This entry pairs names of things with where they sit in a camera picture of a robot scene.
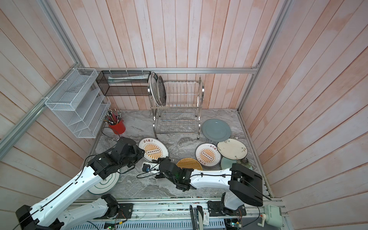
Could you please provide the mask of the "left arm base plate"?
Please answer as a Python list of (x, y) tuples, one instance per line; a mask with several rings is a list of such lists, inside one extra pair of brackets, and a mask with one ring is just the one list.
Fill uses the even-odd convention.
[(95, 219), (130, 219), (132, 217), (133, 206), (133, 203), (115, 205), (112, 208), (108, 208), (107, 212), (102, 217)]

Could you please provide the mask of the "black round plate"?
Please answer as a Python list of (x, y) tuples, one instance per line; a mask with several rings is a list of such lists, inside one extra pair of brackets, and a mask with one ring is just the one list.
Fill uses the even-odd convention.
[(161, 106), (166, 106), (166, 89), (162, 76), (158, 77), (158, 98)]

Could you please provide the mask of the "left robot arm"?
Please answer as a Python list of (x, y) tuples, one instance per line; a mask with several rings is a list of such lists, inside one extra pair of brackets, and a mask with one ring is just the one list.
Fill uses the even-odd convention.
[(21, 206), (16, 211), (17, 226), (22, 230), (65, 230), (94, 218), (117, 218), (120, 206), (111, 194), (76, 209), (67, 208), (122, 167), (135, 165), (144, 154), (134, 140), (120, 138), (115, 146), (92, 155), (87, 165), (56, 192), (32, 206)]

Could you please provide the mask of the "green rim white plate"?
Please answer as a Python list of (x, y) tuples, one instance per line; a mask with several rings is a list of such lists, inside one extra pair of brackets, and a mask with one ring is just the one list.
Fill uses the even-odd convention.
[(156, 102), (157, 105), (162, 105), (160, 99), (159, 99), (159, 93), (158, 93), (158, 75), (155, 72), (152, 72), (149, 77), (149, 85), (150, 85), (150, 91), (151, 95)]

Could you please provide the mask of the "large orange sunburst plate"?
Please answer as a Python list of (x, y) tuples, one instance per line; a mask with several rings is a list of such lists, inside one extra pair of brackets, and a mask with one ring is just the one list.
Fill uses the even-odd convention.
[(144, 159), (152, 163), (159, 158), (169, 157), (168, 148), (155, 138), (143, 138), (139, 142), (139, 148), (145, 151)]

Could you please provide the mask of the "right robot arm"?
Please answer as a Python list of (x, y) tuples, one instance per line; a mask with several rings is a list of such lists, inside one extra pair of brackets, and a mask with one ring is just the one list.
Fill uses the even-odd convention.
[(227, 189), (222, 204), (237, 210), (243, 204), (263, 206), (263, 178), (245, 166), (234, 163), (231, 168), (217, 171), (200, 171), (180, 168), (170, 158), (157, 160), (160, 175), (171, 181), (177, 189), (219, 188)]

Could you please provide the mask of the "steel two-tier dish rack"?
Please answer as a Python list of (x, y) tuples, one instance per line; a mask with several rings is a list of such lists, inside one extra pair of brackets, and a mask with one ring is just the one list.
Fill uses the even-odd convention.
[(148, 96), (155, 138), (165, 134), (191, 134), (200, 138), (201, 110), (205, 87), (199, 80), (163, 80), (166, 106), (154, 101), (148, 81)]

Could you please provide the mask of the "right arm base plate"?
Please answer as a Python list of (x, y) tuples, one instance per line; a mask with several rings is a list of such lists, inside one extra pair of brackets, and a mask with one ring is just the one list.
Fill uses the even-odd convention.
[(221, 203), (221, 201), (208, 201), (208, 211), (210, 217), (220, 216), (246, 216), (246, 210), (244, 206), (239, 206), (237, 210), (230, 210)]

